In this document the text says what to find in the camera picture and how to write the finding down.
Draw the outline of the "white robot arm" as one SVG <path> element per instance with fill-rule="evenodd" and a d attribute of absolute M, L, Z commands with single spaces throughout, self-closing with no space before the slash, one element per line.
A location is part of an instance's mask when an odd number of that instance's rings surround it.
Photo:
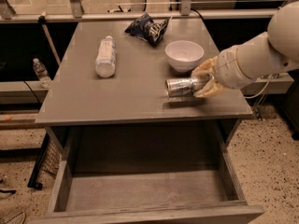
<path fill-rule="evenodd" d="M 192 71 L 192 77 L 211 79 L 195 97 L 210 97 L 228 89 L 242 89 L 267 75 L 299 68 L 299 2 L 280 8 L 267 31 L 251 40 L 224 49 Z"/>

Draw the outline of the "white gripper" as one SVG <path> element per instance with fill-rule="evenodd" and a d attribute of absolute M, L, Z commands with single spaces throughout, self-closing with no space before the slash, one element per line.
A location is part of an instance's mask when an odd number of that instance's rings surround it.
<path fill-rule="evenodd" d="M 247 77 L 240 68 L 237 52 L 238 46 L 224 49 L 217 57 L 205 60 L 192 71 L 192 77 L 214 73 L 214 77 L 193 94 L 194 97 L 212 97 L 223 93 L 226 88 L 239 90 L 254 82 L 254 79 Z"/>

